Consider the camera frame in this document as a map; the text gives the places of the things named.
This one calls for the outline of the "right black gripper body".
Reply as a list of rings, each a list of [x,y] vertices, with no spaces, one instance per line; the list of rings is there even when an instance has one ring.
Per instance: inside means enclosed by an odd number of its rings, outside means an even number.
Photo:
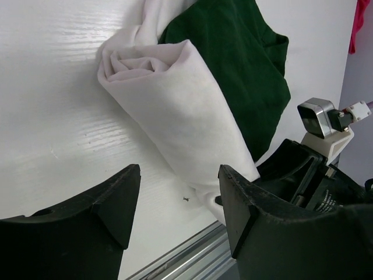
[[[275,196],[310,211],[327,213],[353,204],[372,204],[372,180],[365,187],[326,157],[296,141],[285,139],[258,166],[256,185]]]

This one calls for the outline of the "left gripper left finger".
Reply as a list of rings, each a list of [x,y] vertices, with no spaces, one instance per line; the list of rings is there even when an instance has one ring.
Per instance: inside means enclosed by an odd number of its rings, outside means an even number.
[[[117,279],[140,180],[130,164],[66,201],[1,220],[1,278]]]

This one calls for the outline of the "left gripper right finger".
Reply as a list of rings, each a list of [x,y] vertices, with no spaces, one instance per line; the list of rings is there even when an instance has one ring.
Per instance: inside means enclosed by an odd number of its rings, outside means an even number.
[[[219,169],[231,255],[241,279],[371,279],[372,206],[297,207]]]

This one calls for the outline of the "cream and green t-shirt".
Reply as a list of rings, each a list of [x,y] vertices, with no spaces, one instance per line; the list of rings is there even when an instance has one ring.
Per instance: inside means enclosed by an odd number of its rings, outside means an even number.
[[[248,180],[290,101],[289,40],[255,1],[146,1],[103,45],[98,81],[224,222],[218,169]]]

